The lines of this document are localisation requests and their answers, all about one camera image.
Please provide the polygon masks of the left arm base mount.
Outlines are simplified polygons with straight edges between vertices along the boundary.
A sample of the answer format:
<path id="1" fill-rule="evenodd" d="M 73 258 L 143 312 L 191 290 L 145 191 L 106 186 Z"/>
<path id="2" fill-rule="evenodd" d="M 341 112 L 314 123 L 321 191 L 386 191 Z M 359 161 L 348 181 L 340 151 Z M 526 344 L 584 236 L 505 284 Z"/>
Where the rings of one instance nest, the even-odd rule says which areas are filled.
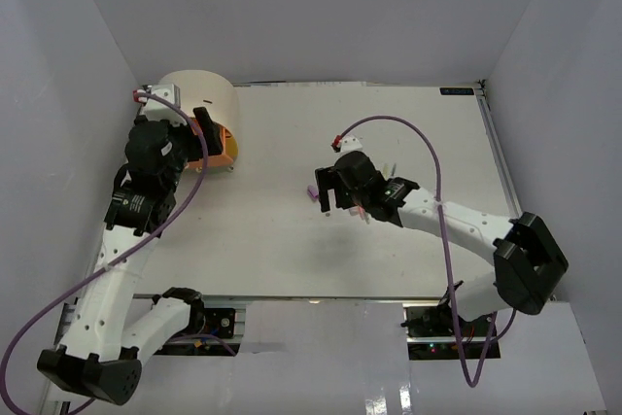
<path id="1" fill-rule="evenodd" d="M 157 352 L 160 356 L 235 357 L 240 348 L 236 333 L 234 308 L 207 308 L 205 323 L 196 337 L 188 332 L 178 333 Z"/>

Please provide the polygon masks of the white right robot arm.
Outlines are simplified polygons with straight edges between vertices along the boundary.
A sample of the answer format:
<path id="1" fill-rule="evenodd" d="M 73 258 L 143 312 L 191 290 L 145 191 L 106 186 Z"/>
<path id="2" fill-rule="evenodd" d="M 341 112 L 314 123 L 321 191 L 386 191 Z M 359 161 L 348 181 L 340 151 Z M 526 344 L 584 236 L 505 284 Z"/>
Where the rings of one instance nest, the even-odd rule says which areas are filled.
<path id="1" fill-rule="evenodd" d="M 487 261 L 492 272 L 452 282 L 437 306 L 440 327 L 459 336 L 475 320 L 503 309 L 535 316 L 550 300 L 569 263 L 544 220 L 524 212 L 494 216 L 438 202 L 417 183 L 385 178 L 361 151 L 315 171 L 322 212 L 362 208 L 373 220 L 435 235 Z"/>

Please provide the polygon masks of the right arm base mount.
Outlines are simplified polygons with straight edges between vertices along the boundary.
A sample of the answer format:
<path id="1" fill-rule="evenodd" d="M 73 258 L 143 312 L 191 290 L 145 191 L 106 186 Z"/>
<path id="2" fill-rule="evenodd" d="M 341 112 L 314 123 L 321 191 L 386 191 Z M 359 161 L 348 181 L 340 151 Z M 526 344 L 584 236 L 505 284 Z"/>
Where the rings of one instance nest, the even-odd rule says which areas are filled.
<path id="1" fill-rule="evenodd" d="M 473 322 L 461 321 L 463 348 L 468 361 L 475 362 L 480 358 L 491 323 L 490 316 Z M 450 310 L 439 312 L 436 306 L 407 306 L 400 326 L 406 332 L 408 356 L 412 362 L 460 359 Z"/>

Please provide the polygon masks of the yellow drawer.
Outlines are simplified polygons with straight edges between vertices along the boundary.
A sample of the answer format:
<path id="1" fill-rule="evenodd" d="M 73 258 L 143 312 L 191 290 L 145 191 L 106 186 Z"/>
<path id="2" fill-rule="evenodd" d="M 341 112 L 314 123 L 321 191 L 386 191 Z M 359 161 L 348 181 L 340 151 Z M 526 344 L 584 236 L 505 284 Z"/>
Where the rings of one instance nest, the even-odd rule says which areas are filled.
<path id="1" fill-rule="evenodd" d="M 225 136 L 225 154 L 234 162 L 239 155 L 239 146 L 235 137 L 231 134 Z"/>

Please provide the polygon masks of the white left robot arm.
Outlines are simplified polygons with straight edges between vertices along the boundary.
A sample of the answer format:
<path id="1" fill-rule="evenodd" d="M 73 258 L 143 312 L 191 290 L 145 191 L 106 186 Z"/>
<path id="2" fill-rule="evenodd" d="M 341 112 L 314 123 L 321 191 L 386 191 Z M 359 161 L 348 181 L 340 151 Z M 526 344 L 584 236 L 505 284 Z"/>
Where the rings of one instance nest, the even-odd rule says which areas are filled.
<path id="1" fill-rule="evenodd" d="M 193 109 L 197 128 L 170 109 L 145 109 L 125 145 L 104 218 L 97 267 L 102 275 L 86 286 L 75 318 L 55 350 L 44 350 L 38 370 L 59 389 L 115 405 L 127 403 L 149 358 L 177 334 L 204 328 L 199 292 L 171 288 L 154 297 L 149 313 L 127 327 L 125 318 L 148 258 L 172 217 L 182 173 L 204 156 L 223 150 L 218 126 L 206 108 Z"/>

